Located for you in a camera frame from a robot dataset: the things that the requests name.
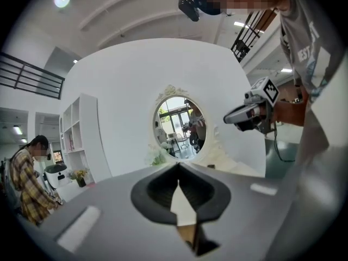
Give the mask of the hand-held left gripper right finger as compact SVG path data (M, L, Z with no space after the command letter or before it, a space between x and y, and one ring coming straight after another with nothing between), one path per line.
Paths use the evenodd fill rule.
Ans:
M294 199L298 173L280 182L178 164L179 184L196 212L194 249L179 261L266 261Z

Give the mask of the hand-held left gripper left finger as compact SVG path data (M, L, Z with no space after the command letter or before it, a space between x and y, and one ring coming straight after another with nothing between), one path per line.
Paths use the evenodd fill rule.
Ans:
M70 234L64 241L65 247L77 244L75 261L195 261L175 226L148 220L131 202L133 185L164 168L148 167L97 183L55 211L40 231L57 241L92 206L100 215L89 215L87 223L76 224L87 235Z

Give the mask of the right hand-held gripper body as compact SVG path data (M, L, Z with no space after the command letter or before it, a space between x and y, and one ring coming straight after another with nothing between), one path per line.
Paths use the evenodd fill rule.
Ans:
M247 116L253 122L254 128L264 135L274 131L271 124L278 97L279 90L269 77L257 80L250 91L245 93Z

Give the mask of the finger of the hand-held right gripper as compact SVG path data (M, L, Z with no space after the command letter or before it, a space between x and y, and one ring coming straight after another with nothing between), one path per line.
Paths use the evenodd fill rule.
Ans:
M235 124L238 130L245 132L245 131L252 131L254 129L258 130L258 124L259 124L259 117L253 117L250 120L238 122Z
M259 111L258 104L241 105L230 111L223 117L225 124L236 124L251 120L255 113Z

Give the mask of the yellow flowers in black pot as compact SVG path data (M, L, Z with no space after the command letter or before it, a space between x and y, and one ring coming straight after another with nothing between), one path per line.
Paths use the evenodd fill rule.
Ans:
M68 173L69 179L76 180L76 182L80 188L86 186L85 176L87 176L87 175L88 175L88 171L86 169L74 170L74 171L70 171Z

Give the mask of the oval white-framed mirror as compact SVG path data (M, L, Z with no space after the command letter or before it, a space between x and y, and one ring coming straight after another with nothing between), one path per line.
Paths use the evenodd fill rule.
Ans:
M168 85L156 100L153 132L160 156L193 160L203 151L208 126L203 111L189 93Z

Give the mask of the black metal railing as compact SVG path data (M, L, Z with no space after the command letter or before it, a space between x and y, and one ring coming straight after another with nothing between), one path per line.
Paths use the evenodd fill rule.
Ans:
M255 11L249 13L246 21L235 22L234 25L241 28L236 40L234 41L231 51L240 63L245 56L254 47L256 42L265 33L271 22L278 14L276 8Z
M61 99L65 78L0 52L0 86Z

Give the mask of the person's grey T-shirt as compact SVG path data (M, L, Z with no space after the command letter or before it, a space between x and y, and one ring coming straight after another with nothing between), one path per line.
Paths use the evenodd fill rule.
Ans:
M281 46L293 69L295 86L309 95L296 164L302 164L328 147L328 140L312 104L331 81L345 54L335 26L316 0L289 0L281 11Z

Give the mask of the white round appliance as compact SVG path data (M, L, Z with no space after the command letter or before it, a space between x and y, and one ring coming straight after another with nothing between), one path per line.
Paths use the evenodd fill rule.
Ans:
M57 189L69 184L67 166L63 163L47 166L44 170L48 183Z

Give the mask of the white flowers in vase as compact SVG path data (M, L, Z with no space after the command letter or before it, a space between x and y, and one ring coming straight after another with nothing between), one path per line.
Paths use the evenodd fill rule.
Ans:
M145 163L149 166L158 166L168 162L167 150L162 145L148 144Z

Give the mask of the white shelving unit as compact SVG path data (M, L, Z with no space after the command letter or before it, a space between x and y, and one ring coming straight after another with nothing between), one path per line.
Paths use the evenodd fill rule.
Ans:
M69 134L74 151L70 151ZM87 182L98 183L111 177L104 154L98 123L97 98L81 94L59 115L63 161L70 170L88 171Z

